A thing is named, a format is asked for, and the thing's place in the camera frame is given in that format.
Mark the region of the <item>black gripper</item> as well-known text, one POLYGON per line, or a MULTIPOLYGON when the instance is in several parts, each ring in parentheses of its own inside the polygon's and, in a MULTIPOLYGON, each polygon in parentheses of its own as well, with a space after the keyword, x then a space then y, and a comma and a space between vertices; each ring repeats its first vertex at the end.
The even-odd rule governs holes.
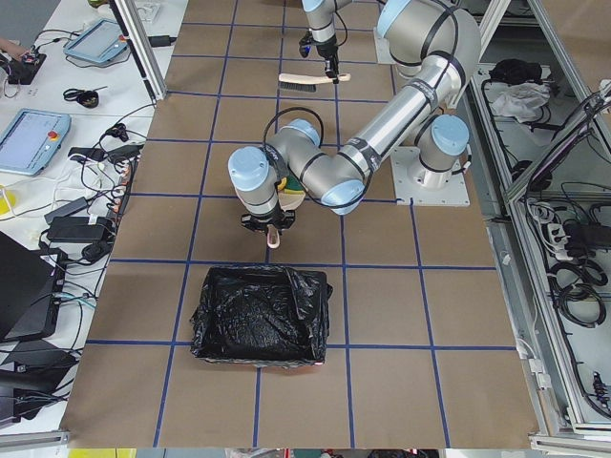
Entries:
POLYGON ((312 48, 325 60, 326 72, 338 72, 338 44, 337 37, 333 34, 326 41, 316 41, 311 31, 307 31, 299 41, 299 53, 302 58, 308 58, 312 48))
POLYGON ((283 230, 289 229, 294 221, 294 210, 280 210, 266 216, 255 216, 248 213, 241 215, 242 227, 252 232, 267 233, 269 227, 274 227, 279 233, 282 233, 283 230))

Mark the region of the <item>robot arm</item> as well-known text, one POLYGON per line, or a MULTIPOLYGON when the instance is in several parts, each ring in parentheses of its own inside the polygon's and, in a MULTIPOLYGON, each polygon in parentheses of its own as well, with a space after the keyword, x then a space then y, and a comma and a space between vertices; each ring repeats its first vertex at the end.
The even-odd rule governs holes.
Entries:
POLYGON ((321 133, 303 119, 265 135, 260 147, 236 150, 228 173, 246 209, 243 227, 267 234, 292 225, 295 214, 283 210, 278 197, 284 177, 294 176, 315 203, 346 215, 391 149, 408 137, 422 140, 421 162, 437 173, 451 169, 463 153, 466 125, 434 112, 467 85, 479 62, 481 35, 473 17, 446 1, 389 1, 377 30, 388 40, 405 86, 333 156, 321 150, 321 133))
POLYGON ((302 6, 308 23, 308 31, 299 42, 299 53, 307 58, 312 47, 325 60, 325 74, 335 83, 339 81, 337 36, 333 16, 350 0, 303 0, 302 6))

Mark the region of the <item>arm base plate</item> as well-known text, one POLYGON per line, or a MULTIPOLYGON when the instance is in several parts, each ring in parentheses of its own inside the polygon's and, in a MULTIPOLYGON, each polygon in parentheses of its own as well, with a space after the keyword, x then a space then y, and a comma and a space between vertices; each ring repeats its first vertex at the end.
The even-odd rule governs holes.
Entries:
POLYGON ((390 52, 390 42, 387 38, 374 34, 374 44, 376 49, 377 62, 385 65, 401 65, 390 52))
POLYGON ((420 161, 417 147, 399 146, 390 154, 398 205, 468 207, 471 204, 460 159, 452 169, 433 172, 420 161))

